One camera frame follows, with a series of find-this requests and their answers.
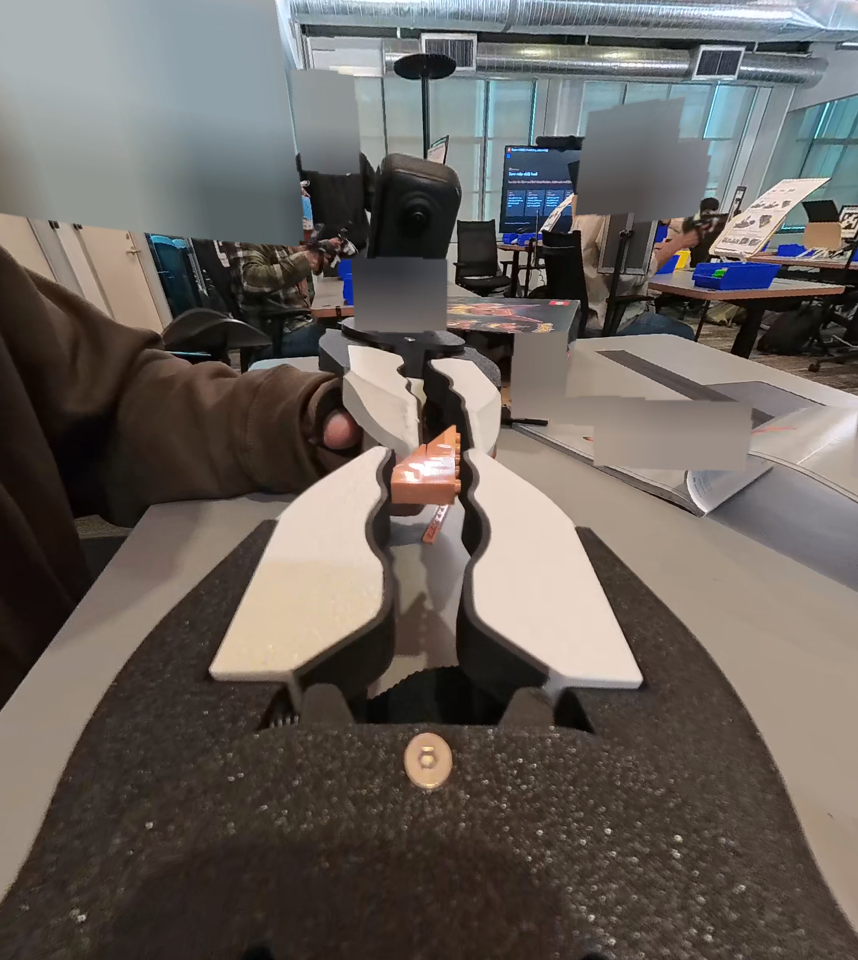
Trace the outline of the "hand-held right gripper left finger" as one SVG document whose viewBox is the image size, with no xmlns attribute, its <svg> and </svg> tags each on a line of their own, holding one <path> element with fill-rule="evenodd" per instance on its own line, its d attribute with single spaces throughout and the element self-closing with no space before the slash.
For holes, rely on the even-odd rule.
<svg viewBox="0 0 858 960">
<path fill-rule="evenodd" d="M 208 672 L 215 681 L 372 683 L 391 663 L 395 453 L 373 447 L 289 503 Z"/>
</svg>

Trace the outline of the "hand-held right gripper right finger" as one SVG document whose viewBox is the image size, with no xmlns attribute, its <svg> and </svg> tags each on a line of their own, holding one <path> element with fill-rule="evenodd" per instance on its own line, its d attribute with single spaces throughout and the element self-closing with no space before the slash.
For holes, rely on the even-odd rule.
<svg viewBox="0 0 858 960">
<path fill-rule="evenodd" d="M 461 458 L 459 666 L 483 690 L 637 690 L 643 676 L 569 516 L 479 450 Z"/>
</svg>

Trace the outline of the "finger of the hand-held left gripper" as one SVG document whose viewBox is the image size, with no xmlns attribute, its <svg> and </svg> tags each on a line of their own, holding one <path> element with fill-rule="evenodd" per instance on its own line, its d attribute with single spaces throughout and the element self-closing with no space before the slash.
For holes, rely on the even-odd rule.
<svg viewBox="0 0 858 960">
<path fill-rule="evenodd" d="M 376 446 L 410 455 L 421 444 L 420 404 L 401 372 L 399 354 L 351 344 L 342 378 L 342 404 Z"/>
<path fill-rule="evenodd" d="M 455 427 L 464 450 L 495 457 L 501 416 L 500 389 L 478 364 L 463 358 L 428 360 L 428 428 L 440 434 Z"/>
</svg>

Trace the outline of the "orange toy brick assembly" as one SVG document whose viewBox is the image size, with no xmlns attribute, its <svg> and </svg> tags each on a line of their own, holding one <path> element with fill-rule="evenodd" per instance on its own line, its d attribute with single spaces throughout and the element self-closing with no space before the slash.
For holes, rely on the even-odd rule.
<svg viewBox="0 0 858 960">
<path fill-rule="evenodd" d="M 461 493 L 461 435 L 445 428 L 398 462 L 390 478 L 394 506 L 451 506 Z"/>
</svg>

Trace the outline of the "person's left forearm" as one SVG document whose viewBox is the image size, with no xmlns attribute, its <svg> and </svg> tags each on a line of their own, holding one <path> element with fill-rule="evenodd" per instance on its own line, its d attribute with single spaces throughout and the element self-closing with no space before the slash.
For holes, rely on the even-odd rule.
<svg viewBox="0 0 858 960">
<path fill-rule="evenodd" d="M 0 245 L 0 478 L 52 463 L 72 516 L 119 525 L 150 506 L 298 494 L 356 454 L 323 445 L 334 375 L 192 365 Z"/>
</svg>

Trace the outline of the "grey desk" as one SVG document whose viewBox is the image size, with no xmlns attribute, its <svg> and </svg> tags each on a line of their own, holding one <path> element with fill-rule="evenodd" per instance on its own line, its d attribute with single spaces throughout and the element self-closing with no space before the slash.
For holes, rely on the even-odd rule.
<svg viewBox="0 0 858 960">
<path fill-rule="evenodd" d="M 858 591 L 512 429 L 502 464 L 590 528 L 699 640 L 765 739 L 827 885 L 858 933 Z M 111 680 L 286 499 L 148 510 L 0 712 L 0 901 Z"/>
</svg>

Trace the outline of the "person's left hand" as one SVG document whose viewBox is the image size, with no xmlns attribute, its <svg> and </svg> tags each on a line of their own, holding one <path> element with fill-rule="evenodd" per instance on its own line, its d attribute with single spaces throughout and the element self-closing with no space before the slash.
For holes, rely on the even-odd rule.
<svg viewBox="0 0 858 960">
<path fill-rule="evenodd" d="M 361 442 L 362 430 L 346 410 L 336 410 L 327 416 L 322 432 L 322 444 L 326 450 L 349 455 Z"/>
</svg>

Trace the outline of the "black office chair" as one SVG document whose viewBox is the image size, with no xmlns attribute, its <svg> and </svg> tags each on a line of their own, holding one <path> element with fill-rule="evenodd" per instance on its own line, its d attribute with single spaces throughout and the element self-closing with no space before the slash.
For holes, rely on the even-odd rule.
<svg viewBox="0 0 858 960">
<path fill-rule="evenodd" d="M 264 349 L 271 337 L 242 320 L 206 307 L 195 307 L 176 316 L 162 333 L 173 354 L 204 354 L 213 361 L 231 363 L 232 350 Z"/>
<path fill-rule="evenodd" d="M 586 334 L 590 313 L 581 233 L 578 230 L 569 233 L 544 231 L 541 235 L 541 256 L 549 299 L 579 304 L 570 338 L 581 339 Z"/>
<path fill-rule="evenodd" d="M 456 234 L 455 283 L 482 297 L 504 294 L 511 279 L 499 267 L 495 221 L 458 221 Z"/>
</svg>

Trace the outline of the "printed toy set box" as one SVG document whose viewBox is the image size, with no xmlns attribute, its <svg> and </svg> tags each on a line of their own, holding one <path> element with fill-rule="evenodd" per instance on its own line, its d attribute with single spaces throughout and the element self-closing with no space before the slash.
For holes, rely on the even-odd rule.
<svg viewBox="0 0 858 960">
<path fill-rule="evenodd" d="M 447 297 L 446 329 L 464 342 L 459 359 L 477 364 L 490 378 L 511 379 L 515 338 L 519 333 L 578 333 L 578 299 L 503 296 Z"/>
</svg>

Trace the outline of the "black floor lamp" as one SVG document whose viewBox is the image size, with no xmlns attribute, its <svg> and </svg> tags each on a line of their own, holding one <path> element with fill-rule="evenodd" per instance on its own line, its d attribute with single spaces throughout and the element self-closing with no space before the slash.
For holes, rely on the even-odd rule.
<svg viewBox="0 0 858 960">
<path fill-rule="evenodd" d="M 428 160 L 431 145 L 430 84 L 450 77 L 457 68 L 455 59 L 446 54 L 416 53 L 396 60 L 392 66 L 396 76 L 419 82 L 421 91 L 422 156 Z"/>
</svg>

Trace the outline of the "open instruction booklet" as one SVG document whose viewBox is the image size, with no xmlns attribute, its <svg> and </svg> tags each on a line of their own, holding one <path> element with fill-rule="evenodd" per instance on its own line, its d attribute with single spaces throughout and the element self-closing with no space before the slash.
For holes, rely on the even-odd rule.
<svg viewBox="0 0 858 960">
<path fill-rule="evenodd" d="M 778 471 L 801 480 L 805 491 L 840 495 L 843 505 L 858 507 L 858 479 L 848 474 L 856 426 L 855 411 L 809 406 L 755 428 L 741 471 L 608 465 L 600 471 L 699 518 L 744 491 L 772 491 Z"/>
</svg>

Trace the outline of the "wooden-edged table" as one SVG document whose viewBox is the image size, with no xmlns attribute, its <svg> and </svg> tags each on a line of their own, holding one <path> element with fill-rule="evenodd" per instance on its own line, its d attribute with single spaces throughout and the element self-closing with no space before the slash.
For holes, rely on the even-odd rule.
<svg viewBox="0 0 858 960">
<path fill-rule="evenodd" d="M 677 296 L 687 301 L 735 304 L 744 308 L 747 317 L 736 334 L 730 353 L 745 359 L 753 355 L 767 310 L 783 303 L 797 305 L 838 297 L 847 291 L 845 285 L 786 278 L 773 279 L 765 289 L 716 291 L 697 287 L 693 270 L 657 275 L 649 280 L 648 287 L 651 293 Z"/>
</svg>

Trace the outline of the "black backpack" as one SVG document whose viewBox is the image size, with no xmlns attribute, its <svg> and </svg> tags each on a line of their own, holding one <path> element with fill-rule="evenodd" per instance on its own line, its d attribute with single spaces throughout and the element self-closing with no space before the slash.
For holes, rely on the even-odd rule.
<svg viewBox="0 0 858 960">
<path fill-rule="evenodd" d="M 826 319 L 821 304 L 806 304 L 776 315 L 756 344 L 760 354 L 803 355 L 820 341 Z"/>
</svg>

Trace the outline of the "dark wall screen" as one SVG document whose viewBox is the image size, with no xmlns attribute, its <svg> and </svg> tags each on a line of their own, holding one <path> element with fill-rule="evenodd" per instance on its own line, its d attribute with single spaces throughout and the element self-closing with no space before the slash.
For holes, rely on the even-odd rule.
<svg viewBox="0 0 858 960">
<path fill-rule="evenodd" d="M 573 185 L 570 166 L 580 149 L 507 145 L 503 151 L 499 234 L 535 234 L 567 200 Z"/>
</svg>

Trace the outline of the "silver ventilation duct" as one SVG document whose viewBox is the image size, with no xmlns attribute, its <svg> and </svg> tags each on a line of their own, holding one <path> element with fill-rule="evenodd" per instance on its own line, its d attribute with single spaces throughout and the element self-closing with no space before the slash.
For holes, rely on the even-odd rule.
<svg viewBox="0 0 858 960">
<path fill-rule="evenodd" d="M 858 2 L 288 2 L 303 33 L 391 33 L 463 73 L 813 86 L 827 44 L 858 52 Z"/>
</svg>

